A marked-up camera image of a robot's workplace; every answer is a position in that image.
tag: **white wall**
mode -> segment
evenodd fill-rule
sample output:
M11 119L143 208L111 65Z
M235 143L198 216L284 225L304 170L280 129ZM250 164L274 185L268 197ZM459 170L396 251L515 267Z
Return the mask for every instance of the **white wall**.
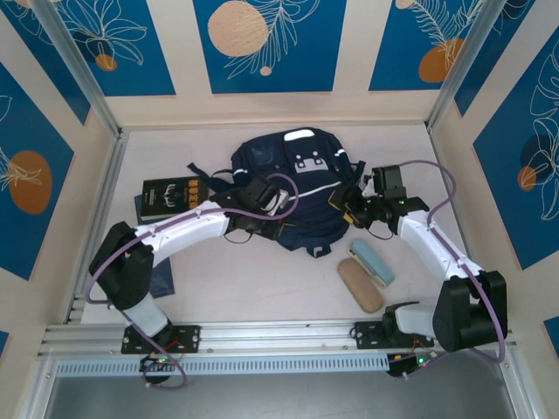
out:
M84 127L79 123L1 12L0 39L0 62L74 152L31 280L0 269L0 330L10 333L0 360L0 417L8 418L27 396L45 326L62 320L113 139L93 112Z
M125 127L239 121L424 120L438 90L368 92L392 2L347 1L333 92L216 96L211 94L193 3L148 0L176 96L107 98L108 104Z
M472 254L507 280L509 326L547 406L544 417L559 412L559 360L542 324L559 314L559 252L521 270L473 142L556 29L557 16L556 0L537 0L464 119L452 104L434 132L442 162L459 181L456 207Z

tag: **navy blue backpack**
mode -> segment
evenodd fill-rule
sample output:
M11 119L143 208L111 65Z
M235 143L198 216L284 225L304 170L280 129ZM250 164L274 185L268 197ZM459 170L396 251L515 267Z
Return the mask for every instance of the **navy blue backpack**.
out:
M317 128L300 128L264 135L243 143L231 157L233 184L209 177L194 163L188 167L208 184L210 189L223 192L248 185L256 175L264 177L283 173L293 179L299 189L297 209L284 220L277 242L290 251L304 247L314 258L330 253L330 245L341 239L349 224L342 213L328 203L332 192L342 184L356 184L361 179L365 163L351 164L338 139ZM273 178L277 187L293 197L290 183ZM289 203L279 211L290 208Z

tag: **metal bracket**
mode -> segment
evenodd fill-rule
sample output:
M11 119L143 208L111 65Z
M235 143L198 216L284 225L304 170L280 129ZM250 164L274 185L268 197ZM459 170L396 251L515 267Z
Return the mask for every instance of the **metal bracket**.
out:
M197 354L200 341L200 326L173 326L169 342L177 341L169 347L170 354ZM127 327L122 338L122 354L151 354L158 352L145 341L133 327Z
M384 330L382 321L358 321L350 332L357 342L357 349L413 348L417 340L421 347L434 347L433 339L418 334L392 333Z

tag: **reflective strip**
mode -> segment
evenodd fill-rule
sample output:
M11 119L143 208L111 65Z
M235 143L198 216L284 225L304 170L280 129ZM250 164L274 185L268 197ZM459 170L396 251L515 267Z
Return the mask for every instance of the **reflective strip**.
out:
M320 186L319 188L313 189L313 190L309 190L308 192L305 192L304 194L299 194L299 198L302 198L302 197L304 197L304 196L309 196L309 195L315 194L316 192L320 192L321 190L324 190L324 189L333 188L334 186L338 186L338 185L340 185L340 184L342 184L342 183L341 183L341 182L336 182L336 183L332 183L332 184L330 184L330 185ZM293 201L294 199L295 199L295 197L292 196L292 197L289 198L289 201Z
M300 129L299 131L293 131L287 133L283 136L284 141L298 140L299 138L314 137L314 132L310 129Z

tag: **purple cable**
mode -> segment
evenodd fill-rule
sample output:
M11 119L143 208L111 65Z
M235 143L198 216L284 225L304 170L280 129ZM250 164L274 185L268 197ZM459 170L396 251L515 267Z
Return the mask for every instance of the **purple cable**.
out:
M459 264L459 260L460 260L459 254L456 253L456 251L446 242L446 240L443 239L443 237L440 235L440 233L438 233L438 231L436 229L431 228L431 221L433 219L433 215L435 214L435 212L437 212L438 210L443 208L445 205L447 205L450 201L452 201L456 197L456 192L457 192L457 187L458 187L457 182L456 182L456 178L454 177L454 175L451 173L451 171L448 168L446 168L443 165L438 164L434 161L410 160L410 161L405 161L404 163L400 164L400 166L406 166L408 164L416 164L416 163L429 164L431 166L439 168L442 172L444 172L446 174L446 176L448 176L448 179L451 181L452 188L451 188L451 191L448 194L448 197L443 202L441 202L439 205L435 206L431 211L429 211L429 215L427 216L427 225L430 227L431 232L433 233L433 236L435 236L435 238L445 247L445 249L448 250L448 252L452 255L452 257ZM491 318L491 321L493 322L493 325L495 327L495 332L497 333L497 341L499 342L499 355L497 356L497 358L494 358L493 356L489 356L487 354L484 354L483 352L481 352L479 349L476 349L475 347L472 347L470 349L472 351L474 351L476 354L481 355L481 356L483 356L483 357L485 357L485 358L487 358L491 361L501 363L505 359L506 348L505 348L505 336L503 334L502 329L500 328L500 322L499 322L499 318L497 317L497 313L495 312L493 306L491 305L491 301L489 301L489 297L487 296L485 291L483 291L483 287L481 286L481 283L478 281L478 279L476 279L475 275L473 275L470 268L468 268L468 266L466 264L459 264L459 267L462 268L462 270L467 274L467 276L472 281L473 286L475 287L478 294L480 295L480 298L483 301L483 304L485 305L485 307L487 309L487 313L489 314L489 317Z
M155 228L155 233L164 231L166 229L168 229L169 227L172 227L176 224L182 223L183 221L186 220L190 220L191 218L194 217L198 217L198 216L205 216L207 214L216 214L216 213L221 213L221 212L228 212L228 213L232 213L232 214L239 214L241 216L250 216L252 218L256 218L258 220L265 220L265 221L276 221L276 220L281 220L282 218L285 218L287 216L289 216L290 214L292 214L295 209L297 208L297 205L299 205L299 189L297 188L297 185L295 184L295 182L287 175L284 175L282 173L274 173L272 175L269 175L267 177L267 179L272 179L274 177L281 177L283 179L286 179L291 186L293 187L293 193L295 196L295 200L293 201L293 205L291 206L290 209L288 209L286 212L284 212L283 214L280 214L278 216L262 216L260 214L253 214L249 211L244 211L242 209L234 209L234 208L215 208L215 209L207 209L204 211L200 211L200 213L190 213L190 214L185 214L184 216L180 216L177 219L174 219L172 221L169 221L167 223L162 223L161 225L157 225L157 227ZM86 301L89 304L108 304L108 300L103 300L103 299L92 299L91 298L91 290L93 289L93 286L95 285L95 283L97 282L97 280L99 279L99 277L101 276L101 274L103 273L104 270L106 270L106 268L113 263L120 255L122 255L124 252L126 252L128 249L134 247L136 244L140 243L144 238L148 238L153 234L152 231L148 231L144 234L141 234L140 236L134 238L133 240L129 241L128 243L124 244L119 250L117 250L115 253L113 253L105 262L103 262L101 264L101 266L97 269L97 271L95 271L95 273L92 275L92 277L89 278L89 280L86 283L86 287L85 287L85 295L86 295ZM161 354L164 354L165 356L167 356L168 359L171 360L171 363L175 364L176 367L178 368L179 372L181 373L181 376L183 377L183 382L181 384L179 384L178 386L173 386L173 387L165 387L165 386L151 386L153 388L158 388L160 390L178 390L180 388L184 388L186 386L186 373L184 372L183 366L180 364L180 362L178 360L176 360L174 357L172 357L164 348L162 348L161 346L157 345L157 343L154 342L153 339L151 339L149 336L147 336L133 321L132 319L130 319L125 312L121 312L122 316L130 323L130 325L135 329L136 332L138 332L138 334L140 334L140 336L145 339L152 347L154 347L155 349L157 349ZM143 372L143 380L148 384L147 381L147 372L149 371L149 367L146 368L146 370L144 370Z

